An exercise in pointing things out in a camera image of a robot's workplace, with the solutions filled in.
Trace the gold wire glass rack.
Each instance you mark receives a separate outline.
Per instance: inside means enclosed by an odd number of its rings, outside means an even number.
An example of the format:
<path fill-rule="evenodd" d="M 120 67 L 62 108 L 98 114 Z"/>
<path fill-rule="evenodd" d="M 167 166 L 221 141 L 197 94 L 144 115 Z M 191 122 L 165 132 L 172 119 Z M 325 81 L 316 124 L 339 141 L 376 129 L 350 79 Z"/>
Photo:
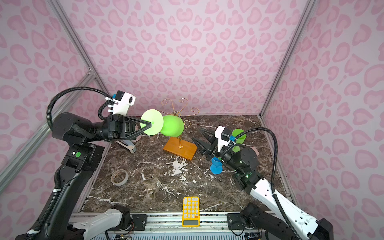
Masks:
<path fill-rule="evenodd" d="M 165 116 L 165 115 L 174 115 L 174 116 L 180 117 L 180 118 L 183 120 L 183 117 L 191 117 L 191 116 L 195 116 L 195 115 L 197 115 L 197 114 L 200 112 L 200 110 L 199 110 L 198 108 L 193 107 L 193 108 L 190 109 L 190 111 L 191 111 L 193 114 L 191 114 L 191 115 L 182 115 L 183 110 L 189 105 L 189 100 L 188 100 L 187 98 L 181 98 L 181 99 L 179 99 L 179 103 L 180 103 L 180 104 L 183 104 L 183 107 L 182 107 L 181 109 L 179 109 L 179 110 L 176 110 L 176 109 L 175 109 L 175 105 L 174 105 L 174 102 L 173 102 L 172 99 L 163 99 L 163 100 L 161 101 L 161 105 L 162 105 L 162 106 L 166 106 L 166 105 L 169 104 L 169 103 L 171 104 L 172 111 L 171 111 L 171 113 L 166 113 L 166 112 L 164 112 L 164 111 L 161 111 L 161 113 L 164 114 L 164 116 Z"/>

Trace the blue wine glass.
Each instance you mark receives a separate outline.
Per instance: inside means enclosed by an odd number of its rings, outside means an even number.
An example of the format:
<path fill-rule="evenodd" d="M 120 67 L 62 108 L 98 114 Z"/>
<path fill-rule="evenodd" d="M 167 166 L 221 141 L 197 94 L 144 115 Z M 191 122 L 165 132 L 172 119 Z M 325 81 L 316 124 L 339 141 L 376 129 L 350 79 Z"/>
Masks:
<path fill-rule="evenodd" d="M 210 167 L 211 172 L 215 175 L 221 174 L 223 171 L 222 161 L 219 158 L 214 157 L 211 159 L 211 162 L 212 162 Z"/>

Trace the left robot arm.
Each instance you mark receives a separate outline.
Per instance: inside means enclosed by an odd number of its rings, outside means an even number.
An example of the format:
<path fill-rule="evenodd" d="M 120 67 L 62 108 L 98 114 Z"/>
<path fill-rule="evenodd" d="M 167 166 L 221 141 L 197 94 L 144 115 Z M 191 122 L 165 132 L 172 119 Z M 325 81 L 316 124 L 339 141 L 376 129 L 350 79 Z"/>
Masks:
<path fill-rule="evenodd" d="M 123 115 L 109 115 L 98 123 L 68 112 L 53 118 L 50 110 L 46 117 L 53 138 L 66 142 L 69 150 L 55 171 L 54 188 L 38 219 L 27 233 L 16 238 L 84 240 L 89 230 L 75 227 L 69 221 L 85 185 L 102 160 L 105 148 L 96 142 L 132 140 L 153 124 Z"/>

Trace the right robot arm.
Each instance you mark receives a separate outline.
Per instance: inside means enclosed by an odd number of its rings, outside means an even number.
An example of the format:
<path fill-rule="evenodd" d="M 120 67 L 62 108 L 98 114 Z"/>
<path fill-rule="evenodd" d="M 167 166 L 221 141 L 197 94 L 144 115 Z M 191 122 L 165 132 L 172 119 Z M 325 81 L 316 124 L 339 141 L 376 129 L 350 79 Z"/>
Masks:
<path fill-rule="evenodd" d="M 199 131 L 207 139 L 207 142 L 193 139 L 201 155 L 212 163 L 219 162 L 221 166 L 233 170 L 236 187 L 272 211 L 272 214 L 268 214 L 256 204 L 249 203 L 240 213 L 240 222 L 244 228 L 262 229 L 280 240 L 334 239 L 334 227 L 328 220 L 316 219 L 276 190 L 278 141 L 270 129 L 253 128 L 236 136 L 222 126 L 214 132 L 206 129 Z M 274 142 L 274 162 L 269 181 L 258 171 L 260 163 L 256 151 L 238 143 L 241 137 L 257 131 L 270 134 Z"/>

